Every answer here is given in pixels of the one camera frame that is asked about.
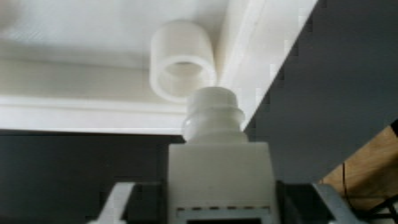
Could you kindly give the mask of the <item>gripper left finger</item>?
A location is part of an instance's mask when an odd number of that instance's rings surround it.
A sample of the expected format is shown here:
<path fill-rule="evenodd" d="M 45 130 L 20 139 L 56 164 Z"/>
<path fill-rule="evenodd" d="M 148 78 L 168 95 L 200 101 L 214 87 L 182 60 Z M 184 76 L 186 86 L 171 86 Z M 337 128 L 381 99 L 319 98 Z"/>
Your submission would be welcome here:
<path fill-rule="evenodd" d="M 134 182 L 120 182 L 115 185 L 99 218 L 88 224 L 127 224 L 123 214 L 134 188 Z"/>

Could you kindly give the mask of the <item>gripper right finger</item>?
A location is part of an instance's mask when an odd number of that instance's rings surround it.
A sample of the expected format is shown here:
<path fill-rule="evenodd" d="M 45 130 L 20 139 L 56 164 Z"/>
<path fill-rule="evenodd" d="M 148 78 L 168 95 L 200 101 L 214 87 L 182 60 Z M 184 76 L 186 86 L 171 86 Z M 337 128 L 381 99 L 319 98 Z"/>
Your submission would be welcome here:
<path fill-rule="evenodd" d="M 344 201 L 340 193 L 331 185 L 315 184 L 315 190 L 319 192 L 324 204 L 333 214 L 333 220 L 330 224 L 369 224 L 354 215 L 349 205 Z"/>

